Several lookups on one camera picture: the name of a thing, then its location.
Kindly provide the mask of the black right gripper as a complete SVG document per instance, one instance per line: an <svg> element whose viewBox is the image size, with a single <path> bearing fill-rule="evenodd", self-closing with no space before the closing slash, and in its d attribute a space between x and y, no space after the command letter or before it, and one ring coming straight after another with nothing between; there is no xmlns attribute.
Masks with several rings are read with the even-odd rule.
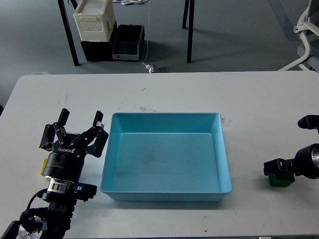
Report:
<svg viewBox="0 0 319 239"><path fill-rule="evenodd" d="M289 174L305 176L309 179L319 178L319 144L315 143L300 149L292 162L291 159L273 159L264 163L264 175Z"/></svg>

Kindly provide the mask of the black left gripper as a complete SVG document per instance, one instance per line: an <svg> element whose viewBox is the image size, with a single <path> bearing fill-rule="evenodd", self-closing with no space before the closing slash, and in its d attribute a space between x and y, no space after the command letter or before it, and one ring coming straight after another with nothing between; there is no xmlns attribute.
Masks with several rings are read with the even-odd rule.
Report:
<svg viewBox="0 0 319 239"><path fill-rule="evenodd" d="M86 154L100 157L109 135L104 130L101 111L96 112L93 125L81 134L66 133L64 126L68 117L69 110L63 108L58 121L47 124L44 128L39 147L50 154L42 176L77 183Z"/></svg>

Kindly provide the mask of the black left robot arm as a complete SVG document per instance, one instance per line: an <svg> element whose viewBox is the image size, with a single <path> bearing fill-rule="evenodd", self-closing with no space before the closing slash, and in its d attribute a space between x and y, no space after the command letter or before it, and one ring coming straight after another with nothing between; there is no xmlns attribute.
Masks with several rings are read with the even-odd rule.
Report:
<svg viewBox="0 0 319 239"><path fill-rule="evenodd" d="M29 202L19 220L10 223L3 239L62 239L70 229L77 201L86 202L96 195L96 185L79 179L85 156L99 158L106 145L109 135L102 124L103 113L97 111L92 126L83 133L65 130L69 114L62 109L58 121L45 126L39 146L50 153L41 172L50 184L33 198L41 198L48 207L32 208Z"/></svg>

